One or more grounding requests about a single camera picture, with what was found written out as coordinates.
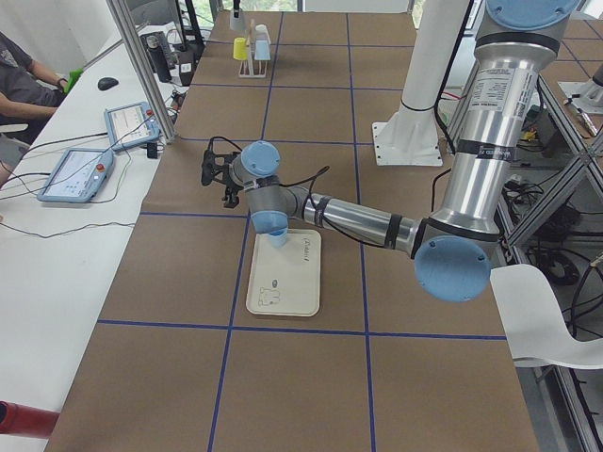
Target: person's arm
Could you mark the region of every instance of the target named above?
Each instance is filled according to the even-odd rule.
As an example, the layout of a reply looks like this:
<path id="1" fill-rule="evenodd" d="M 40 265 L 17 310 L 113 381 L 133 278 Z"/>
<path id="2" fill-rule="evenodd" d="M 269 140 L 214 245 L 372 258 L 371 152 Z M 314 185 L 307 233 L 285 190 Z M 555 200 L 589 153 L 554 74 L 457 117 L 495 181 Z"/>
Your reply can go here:
<path id="1" fill-rule="evenodd" d="M 57 88 L 61 87 L 64 89 L 67 85 L 67 80 L 62 78 L 60 75 L 57 75 L 52 69 L 44 66 L 35 59 L 31 60 L 31 64 L 27 70 L 42 82 L 46 82 Z"/>
<path id="2" fill-rule="evenodd" d="M 23 120 L 46 120 L 57 111 L 55 106 L 41 106 L 13 102 L 0 93 L 0 115 Z"/>

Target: black shirt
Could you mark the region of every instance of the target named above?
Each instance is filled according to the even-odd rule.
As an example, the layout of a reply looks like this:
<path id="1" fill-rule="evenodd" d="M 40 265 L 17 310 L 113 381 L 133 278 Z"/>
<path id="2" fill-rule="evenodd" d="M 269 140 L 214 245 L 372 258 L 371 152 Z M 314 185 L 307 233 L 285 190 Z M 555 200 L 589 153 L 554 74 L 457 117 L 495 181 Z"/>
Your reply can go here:
<path id="1" fill-rule="evenodd" d="M 0 92 L 13 102 L 56 106 L 54 91 L 40 85 L 27 71 L 32 61 L 21 47 L 0 33 Z"/>

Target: yellow cup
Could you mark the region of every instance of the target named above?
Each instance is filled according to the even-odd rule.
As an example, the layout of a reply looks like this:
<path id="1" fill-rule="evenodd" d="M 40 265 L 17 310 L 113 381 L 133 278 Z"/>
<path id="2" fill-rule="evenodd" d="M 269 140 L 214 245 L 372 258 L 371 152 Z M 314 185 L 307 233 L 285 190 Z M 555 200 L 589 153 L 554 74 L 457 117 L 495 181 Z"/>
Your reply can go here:
<path id="1" fill-rule="evenodd" d="M 233 42 L 233 58 L 238 61 L 247 59 L 247 43 L 245 38 L 235 38 Z"/>

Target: red cylinder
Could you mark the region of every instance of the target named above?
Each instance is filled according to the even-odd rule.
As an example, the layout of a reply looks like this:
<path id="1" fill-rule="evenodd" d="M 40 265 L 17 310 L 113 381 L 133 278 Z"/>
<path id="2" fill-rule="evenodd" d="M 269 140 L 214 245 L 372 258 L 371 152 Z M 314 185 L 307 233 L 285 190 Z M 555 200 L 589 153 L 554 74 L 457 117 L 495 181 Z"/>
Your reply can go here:
<path id="1" fill-rule="evenodd" d="M 0 433 L 29 438 L 50 438 L 58 413 L 0 401 Z"/>

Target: blue tablet device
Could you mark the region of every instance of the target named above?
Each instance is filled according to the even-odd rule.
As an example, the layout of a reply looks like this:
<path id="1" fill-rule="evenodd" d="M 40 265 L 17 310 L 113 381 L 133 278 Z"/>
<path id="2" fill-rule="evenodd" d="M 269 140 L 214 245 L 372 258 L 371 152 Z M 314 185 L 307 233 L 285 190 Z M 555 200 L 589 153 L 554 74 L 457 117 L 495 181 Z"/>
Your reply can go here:
<path id="1" fill-rule="evenodd" d="M 160 134 L 159 125 L 146 102 L 105 110 L 105 123 L 111 149 L 115 152 L 156 141 Z"/>
<path id="2" fill-rule="evenodd" d="M 113 151 L 110 149 L 68 149 L 38 192 L 38 200 L 88 202 L 112 167 Z"/>

